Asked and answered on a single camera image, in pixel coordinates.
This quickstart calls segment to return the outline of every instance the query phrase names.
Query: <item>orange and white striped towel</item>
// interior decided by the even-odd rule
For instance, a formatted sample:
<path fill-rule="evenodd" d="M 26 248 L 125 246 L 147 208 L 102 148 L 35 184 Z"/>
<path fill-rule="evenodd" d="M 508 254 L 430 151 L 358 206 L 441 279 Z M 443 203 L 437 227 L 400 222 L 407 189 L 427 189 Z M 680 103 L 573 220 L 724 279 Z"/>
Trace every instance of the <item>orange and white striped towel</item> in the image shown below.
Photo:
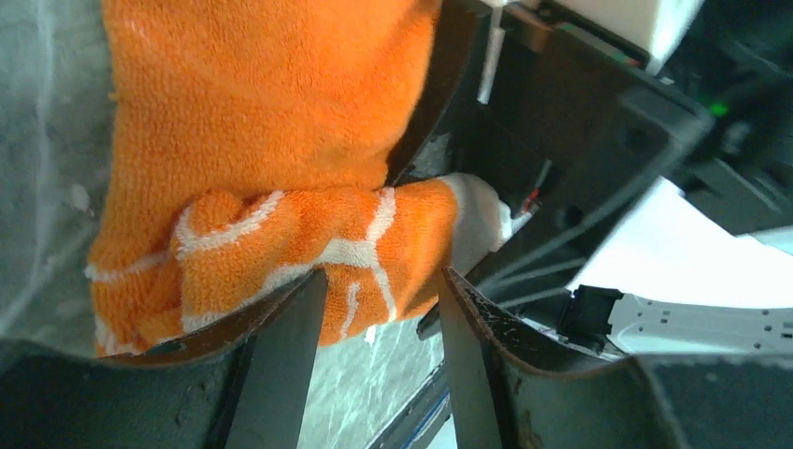
<path fill-rule="evenodd" d="M 382 188 L 438 0 L 104 0 L 118 101 L 89 255 L 100 355 L 206 326 L 312 268 L 321 344 L 428 310 L 509 236 L 455 174 Z"/>

